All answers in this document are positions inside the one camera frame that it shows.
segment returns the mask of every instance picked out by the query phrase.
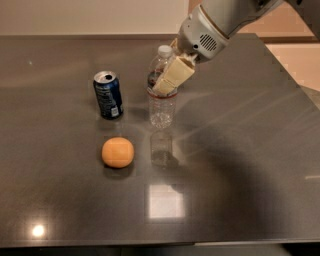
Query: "clear plastic bottle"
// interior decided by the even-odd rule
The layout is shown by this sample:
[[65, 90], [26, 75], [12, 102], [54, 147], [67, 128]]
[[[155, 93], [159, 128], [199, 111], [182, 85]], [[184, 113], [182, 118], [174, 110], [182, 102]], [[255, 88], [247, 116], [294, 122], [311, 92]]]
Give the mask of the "clear plastic bottle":
[[148, 88], [152, 89], [157, 79], [163, 73], [164, 68], [173, 55], [173, 49], [169, 45], [161, 45], [158, 48], [158, 55], [151, 61], [148, 75]]
[[169, 127], [174, 119], [177, 91], [168, 96], [158, 96], [151, 90], [148, 91], [149, 98], [149, 119], [157, 129]]

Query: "ball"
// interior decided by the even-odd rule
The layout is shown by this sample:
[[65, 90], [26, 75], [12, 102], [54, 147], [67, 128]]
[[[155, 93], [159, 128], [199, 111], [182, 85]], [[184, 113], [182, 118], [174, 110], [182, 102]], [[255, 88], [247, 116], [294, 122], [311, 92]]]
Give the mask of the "ball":
[[107, 140], [102, 147], [102, 160], [112, 168], [128, 166], [134, 157], [132, 143], [122, 137], [114, 137]]

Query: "can lid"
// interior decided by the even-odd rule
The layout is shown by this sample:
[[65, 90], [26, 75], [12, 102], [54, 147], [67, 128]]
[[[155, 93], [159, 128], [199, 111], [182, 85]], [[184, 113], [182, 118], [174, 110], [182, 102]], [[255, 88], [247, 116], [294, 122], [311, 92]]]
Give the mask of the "can lid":
[[158, 54], [162, 58], [169, 58], [169, 57], [171, 57], [172, 53], [173, 53], [173, 49], [169, 45], [161, 45], [158, 48]]
[[100, 84], [111, 83], [117, 75], [112, 71], [101, 71], [94, 76], [94, 81]]

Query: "bottle cap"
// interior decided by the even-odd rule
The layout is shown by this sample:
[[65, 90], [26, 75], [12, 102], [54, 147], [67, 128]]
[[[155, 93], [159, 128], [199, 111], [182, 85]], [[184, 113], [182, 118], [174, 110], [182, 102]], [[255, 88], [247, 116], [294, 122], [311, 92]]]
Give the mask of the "bottle cap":
[[158, 54], [162, 57], [162, 58], [169, 58], [172, 55], [172, 47], [169, 45], [161, 45], [158, 48]]

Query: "plastic water bottle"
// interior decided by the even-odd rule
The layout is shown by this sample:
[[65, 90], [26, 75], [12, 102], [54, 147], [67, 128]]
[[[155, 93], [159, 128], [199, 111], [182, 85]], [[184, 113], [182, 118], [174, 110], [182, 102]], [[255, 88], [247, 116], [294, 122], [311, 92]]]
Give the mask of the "plastic water bottle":
[[148, 87], [150, 89], [156, 84], [159, 76], [173, 55], [173, 49], [169, 45], [161, 45], [158, 48], [158, 55], [151, 61], [148, 75]]

